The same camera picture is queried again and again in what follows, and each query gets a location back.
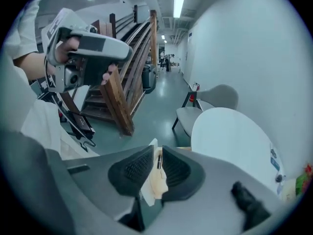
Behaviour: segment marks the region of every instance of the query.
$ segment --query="forearm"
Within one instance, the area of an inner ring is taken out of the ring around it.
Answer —
[[[26,73],[28,80],[35,80],[45,76],[45,54],[30,53],[14,60],[14,65]],[[54,74],[55,67],[48,64],[48,74]]]

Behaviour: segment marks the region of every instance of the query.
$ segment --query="textured gripper pad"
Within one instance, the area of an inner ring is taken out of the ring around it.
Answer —
[[[191,197],[200,189],[205,180],[205,172],[196,161],[184,156],[181,149],[163,147],[163,169],[166,173],[168,191],[162,195],[163,201],[179,201]]]
[[[153,146],[114,163],[108,172],[110,183],[121,195],[137,197],[153,167]]]

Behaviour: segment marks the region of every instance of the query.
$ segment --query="ceiling light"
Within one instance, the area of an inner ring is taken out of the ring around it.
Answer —
[[[174,0],[174,18],[179,18],[184,0]]]

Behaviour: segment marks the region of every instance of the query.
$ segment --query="tabletop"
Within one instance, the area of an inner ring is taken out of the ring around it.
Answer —
[[[204,111],[191,136],[193,152],[221,159],[239,167],[274,193],[280,194],[284,168],[277,149],[265,132],[244,114],[228,108]]]

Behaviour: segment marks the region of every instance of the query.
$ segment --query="red fire extinguisher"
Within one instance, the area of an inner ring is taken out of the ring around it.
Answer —
[[[199,91],[200,90],[200,84],[198,84],[198,83],[194,83],[194,85],[192,86],[192,89],[191,89],[193,92],[197,92],[197,91]],[[189,101],[190,102],[193,102],[195,100],[195,97],[194,97],[194,95],[191,95],[190,96],[190,98],[189,98]]]

